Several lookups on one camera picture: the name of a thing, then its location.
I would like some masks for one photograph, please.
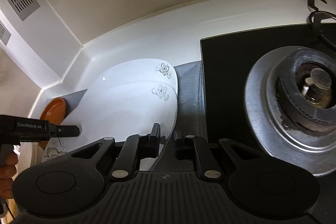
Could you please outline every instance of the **gas stove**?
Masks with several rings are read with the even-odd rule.
[[[336,24],[320,24],[326,17],[317,9],[310,24],[201,40],[208,141],[229,138],[310,171],[321,187],[312,215],[325,224],[336,219]]]

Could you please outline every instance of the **stove burner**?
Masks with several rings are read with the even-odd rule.
[[[282,47],[255,63],[245,85],[246,117],[261,147],[315,176],[336,170],[336,128],[318,123],[332,123],[336,119],[334,66],[334,60],[321,52],[297,46]],[[331,85],[320,69],[330,76]],[[309,77],[313,77],[313,83],[308,80],[310,93],[303,96],[301,91]],[[316,99],[321,89],[322,99],[313,102],[311,98]],[[328,130],[311,130],[303,121]]]

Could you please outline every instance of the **logo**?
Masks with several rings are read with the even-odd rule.
[[[31,123],[17,123],[18,127],[28,127],[28,128],[36,128],[36,129],[42,129],[41,124],[31,124]]]
[[[162,176],[162,178],[163,178],[163,179],[165,179],[165,180],[167,180],[167,179],[170,179],[170,178],[171,178],[171,176],[170,176],[170,175],[168,175],[168,174],[165,174],[165,175],[163,175],[163,176]]]

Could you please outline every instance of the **black stovetop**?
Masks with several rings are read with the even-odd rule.
[[[336,24],[323,24],[336,42]],[[208,142],[229,138],[260,149],[245,117],[244,86],[254,63],[267,52],[304,46],[336,59],[336,51],[312,35],[307,24],[257,29],[201,40]],[[322,224],[336,222],[336,172],[318,178],[321,196],[312,215]]]

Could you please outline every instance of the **metal burner plate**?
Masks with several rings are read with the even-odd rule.
[[[283,116],[277,102],[279,63],[302,48],[278,48],[255,63],[245,85],[245,111],[255,137],[268,154],[323,176],[336,170],[336,131],[319,137],[303,133]]]

